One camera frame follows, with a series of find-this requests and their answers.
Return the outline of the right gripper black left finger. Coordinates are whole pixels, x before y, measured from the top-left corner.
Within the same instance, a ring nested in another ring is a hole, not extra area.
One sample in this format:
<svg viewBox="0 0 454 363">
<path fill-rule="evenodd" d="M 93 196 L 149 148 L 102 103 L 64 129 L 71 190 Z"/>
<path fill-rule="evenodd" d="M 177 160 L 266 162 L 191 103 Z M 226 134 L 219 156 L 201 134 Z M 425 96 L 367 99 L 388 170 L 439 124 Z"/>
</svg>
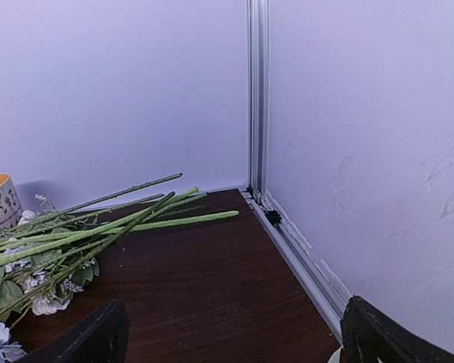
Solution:
<svg viewBox="0 0 454 363">
<path fill-rule="evenodd" d="M 129 340 L 129 319 L 118 299 L 81 320 L 55 341 L 20 358 L 19 362 L 124 362 Z"/>
</svg>

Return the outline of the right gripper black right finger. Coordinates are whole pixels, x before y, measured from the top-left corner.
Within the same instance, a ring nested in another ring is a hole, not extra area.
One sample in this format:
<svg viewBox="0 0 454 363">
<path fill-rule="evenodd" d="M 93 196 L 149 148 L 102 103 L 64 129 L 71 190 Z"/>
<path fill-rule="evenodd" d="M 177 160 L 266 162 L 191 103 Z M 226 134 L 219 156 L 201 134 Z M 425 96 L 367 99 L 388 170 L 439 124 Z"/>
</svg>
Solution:
<svg viewBox="0 0 454 363">
<path fill-rule="evenodd" d="M 397 324 L 360 296 L 340 321 L 347 362 L 454 363 L 454 354 Z"/>
</svg>

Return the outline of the blue fake flower stems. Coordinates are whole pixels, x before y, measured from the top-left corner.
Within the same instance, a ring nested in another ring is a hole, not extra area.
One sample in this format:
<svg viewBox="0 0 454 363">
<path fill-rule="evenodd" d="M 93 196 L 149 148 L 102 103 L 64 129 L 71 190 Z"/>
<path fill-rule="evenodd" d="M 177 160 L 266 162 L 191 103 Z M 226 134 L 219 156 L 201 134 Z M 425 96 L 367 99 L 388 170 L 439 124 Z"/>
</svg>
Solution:
<svg viewBox="0 0 454 363">
<path fill-rule="evenodd" d="M 204 197 L 204 194 L 202 194 L 198 188 L 192 188 L 181 194 L 176 194 L 175 192 L 170 192 L 168 194 L 155 194 L 153 196 L 146 197 L 144 199 L 133 201 L 131 204 L 133 206 L 139 206 L 139 208 L 140 208 L 139 211 L 146 210 L 146 209 L 152 209 L 153 211 L 161 211 L 162 209 L 169 209 L 171 211 L 180 211 L 181 213 L 187 213 L 187 212 L 193 211 L 195 209 L 193 203 L 203 197 Z M 22 213 L 20 221 L 16 227 L 10 228 L 8 230 L 6 230 L 4 228 L 0 228 L 0 236 L 2 236 L 3 234 L 14 234 L 14 233 L 22 234 L 25 230 L 32 228 L 34 225 L 52 227 L 53 225 L 59 223 L 63 219 L 75 219 L 75 220 L 84 219 L 86 225 L 91 225 L 96 222 L 99 222 L 99 223 L 111 222 L 111 221 L 114 221 L 117 219 L 107 221 L 105 219 L 106 216 L 109 216 L 110 214 L 115 213 L 115 212 L 121 212 L 121 211 L 125 210 L 126 208 L 128 208 L 127 204 L 123 204 L 123 205 L 111 207 L 108 209 L 100 209 L 95 212 L 81 214 L 81 213 L 79 213 L 79 210 L 81 208 L 80 206 L 74 206 L 67 210 L 60 211 L 55 207 L 55 205 L 52 203 L 52 201 L 49 198 L 47 198 L 46 196 L 44 196 L 42 194 L 37 194 L 35 196 L 35 198 L 38 201 L 40 201 L 41 204 L 48 206 L 48 209 L 42 213 L 35 213 L 35 212 L 29 211 L 29 210 L 24 211 Z M 27 313 L 32 313 L 35 316 L 41 316 L 41 315 L 35 314 L 32 310 L 29 310 L 26 313 L 12 312 L 8 316 L 8 319 L 11 317 L 11 315 L 15 314 L 16 315 L 15 321 L 20 321 Z M 14 325 L 8 324 L 6 321 L 0 322 L 0 362 L 15 362 L 19 358 L 24 357 L 26 353 L 19 343 L 12 341 L 11 328 L 13 328 Z"/>
</svg>

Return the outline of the lilac hydrangea fake flower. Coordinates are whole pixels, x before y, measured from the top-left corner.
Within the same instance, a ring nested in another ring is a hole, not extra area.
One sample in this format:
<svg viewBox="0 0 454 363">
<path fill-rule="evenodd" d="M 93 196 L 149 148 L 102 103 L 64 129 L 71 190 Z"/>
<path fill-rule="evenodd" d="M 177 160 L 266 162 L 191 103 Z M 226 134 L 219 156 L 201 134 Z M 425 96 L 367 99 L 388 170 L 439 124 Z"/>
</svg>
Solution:
<svg viewBox="0 0 454 363">
<path fill-rule="evenodd" d="M 148 231 L 237 216 L 237 210 L 182 217 L 180 211 L 141 210 L 111 222 L 86 225 L 63 219 L 0 236 L 0 322 L 12 312 L 50 315 L 99 274 L 96 257 L 119 238 Z"/>
</svg>

